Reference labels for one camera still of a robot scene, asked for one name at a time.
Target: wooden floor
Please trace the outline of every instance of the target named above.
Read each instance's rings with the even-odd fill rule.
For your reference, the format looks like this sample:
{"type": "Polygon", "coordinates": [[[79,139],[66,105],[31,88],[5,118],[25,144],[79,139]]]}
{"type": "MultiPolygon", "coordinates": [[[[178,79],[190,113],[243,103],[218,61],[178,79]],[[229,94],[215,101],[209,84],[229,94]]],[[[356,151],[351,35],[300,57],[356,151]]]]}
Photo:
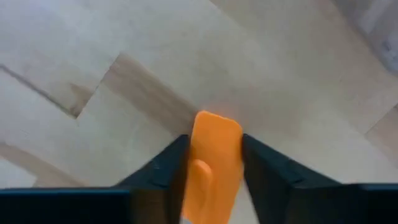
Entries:
{"type": "MultiPolygon", "coordinates": [[[[0,0],[0,27],[0,187],[112,185],[202,109],[341,182],[398,181],[398,78],[330,0],[0,0]]],[[[231,223],[256,222],[245,189],[231,223]]]]}

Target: wood plank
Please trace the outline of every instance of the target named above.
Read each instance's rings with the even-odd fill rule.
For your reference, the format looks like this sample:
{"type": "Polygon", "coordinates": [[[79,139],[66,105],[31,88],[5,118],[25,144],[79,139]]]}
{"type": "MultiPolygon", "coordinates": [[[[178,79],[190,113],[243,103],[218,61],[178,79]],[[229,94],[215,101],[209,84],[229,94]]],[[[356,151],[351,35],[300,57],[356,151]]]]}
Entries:
{"type": "MultiPolygon", "coordinates": [[[[79,11],[81,14],[66,21],[35,1],[0,4],[0,64],[36,86],[67,113],[78,116],[86,98],[76,94],[73,87],[82,86],[91,96],[114,60],[108,54],[95,52],[91,45],[75,45],[75,26],[83,22],[77,18],[88,12],[79,11]],[[89,57],[84,55],[87,51],[97,53],[98,63],[79,63],[82,57],[89,57]]],[[[79,10],[77,6],[66,8],[79,10]]]]}
{"type": "Polygon", "coordinates": [[[32,84],[30,81],[28,81],[25,77],[21,76],[20,74],[12,71],[10,68],[7,66],[0,64],[0,70],[2,72],[8,74],[12,78],[15,78],[17,81],[19,81],[21,84],[25,85],[27,88],[30,88],[32,91],[38,93],[40,96],[45,98],[47,101],[51,102],[54,104],[56,107],[58,107],[60,110],[65,112],[66,114],[70,114],[72,116],[75,116],[75,114],[71,113],[69,109],[65,108],[63,105],[59,104],[51,95],[49,95],[47,92],[43,91],[39,87],[35,86],[32,84]]]}
{"type": "Polygon", "coordinates": [[[35,181],[33,174],[0,157],[0,189],[32,187],[35,181]]]}
{"type": "MultiPolygon", "coordinates": [[[[81,183],[75,181],[70,176],[43,160],[30,155],[16,147],[0,144],[0,156],[17,166],[28,170],[33,175],[34,187],[81,187],[81,183]]],[[[32,187],[32,185],[13,186],[13,187],[32,187]]]]}
{"type": "Polygon", "coordinates": [[[75,120],[8,74],[0,73],[0,79],[0,142],[42,159],[83,185],[115,184],[175,137],[105,85],[75,120]]]}
{"type": "Polygon", "coordinates": [[[397,77],[383,68],[332,1],[212,2],[272,55],[267,75],[283,74],[291,85],[299,77],[309,88],[319,88],[360,133],[398,103],[397,77]]]}
{"type": "Polygon", "coordinates": [[[366,133],[367,139],[398,166],[398,109],[394,107],[366,133]]]}
{"type": "Polygon", "coordinates": [[[192,129],[197,109],[127,55],[117,57],[101,84],[174,135],[192,129]]]}

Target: orange handle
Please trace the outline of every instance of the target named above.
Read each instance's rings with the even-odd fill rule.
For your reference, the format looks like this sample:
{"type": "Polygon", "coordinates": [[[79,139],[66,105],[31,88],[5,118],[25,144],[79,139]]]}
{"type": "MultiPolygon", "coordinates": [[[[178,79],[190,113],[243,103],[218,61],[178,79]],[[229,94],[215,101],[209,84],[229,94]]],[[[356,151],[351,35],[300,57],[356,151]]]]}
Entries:
{"type": "Polygon", "coordinates": [[[233,120],[197,114],[182,208],[193,224],[227,224],[243,177],[242,134],[233,120]]]}

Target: dark wood stripe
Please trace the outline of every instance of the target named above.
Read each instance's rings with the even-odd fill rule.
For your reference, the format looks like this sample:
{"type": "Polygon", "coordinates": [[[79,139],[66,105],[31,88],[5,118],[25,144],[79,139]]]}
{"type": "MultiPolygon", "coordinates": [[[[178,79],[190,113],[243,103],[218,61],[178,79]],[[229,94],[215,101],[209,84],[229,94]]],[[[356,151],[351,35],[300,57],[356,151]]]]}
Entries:
{"type": "Polygon", "coordinates": [[[101,82],[172,134],[190,134],[197,109],[139,62],[120,54],[101,82]]]}
{"type": "Polygon", "coordinates": [[[21,84],[26,86],[27,88],[30,88],[32,91],[38,93],[40,96],[45,98],[47,101],[55,105],[58,109],[62,110],[65,114],[71,116],[72,118],[76,119],[77,115],[71,113],[71,111],[61,105],[59,102],[57,102],[54,98],[52,98],[47,92],[41,90],[37,86],[35,86],[33,83],[31,83],[28,79],[23,77],[22,75],[12,71],[10,68],[7,66],[0,64],[0,70],[3,70],[6,74],[10,75],[12,78],[15,78],[17,81],[19,81],[21,84]]]}

